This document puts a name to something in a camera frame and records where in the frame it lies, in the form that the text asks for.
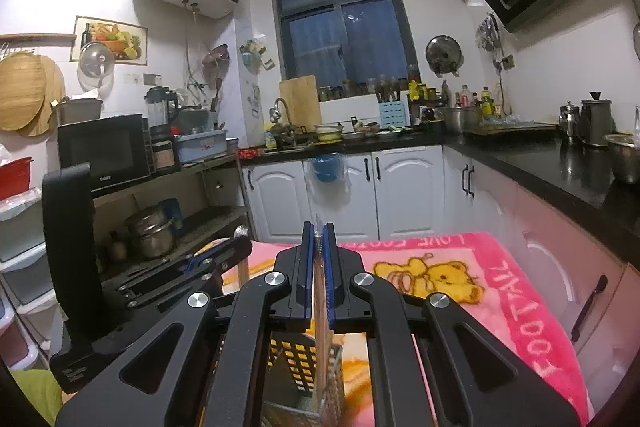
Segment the green sleeve left forearm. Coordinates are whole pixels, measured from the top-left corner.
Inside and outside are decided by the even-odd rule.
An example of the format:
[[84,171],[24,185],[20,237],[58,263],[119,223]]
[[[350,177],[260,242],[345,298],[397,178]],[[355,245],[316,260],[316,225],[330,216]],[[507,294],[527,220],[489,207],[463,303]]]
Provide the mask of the green sleeve left forearm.
[[23,369],[11,375],[30,404],[53,426],[63,406],[63,392],[49,369]]

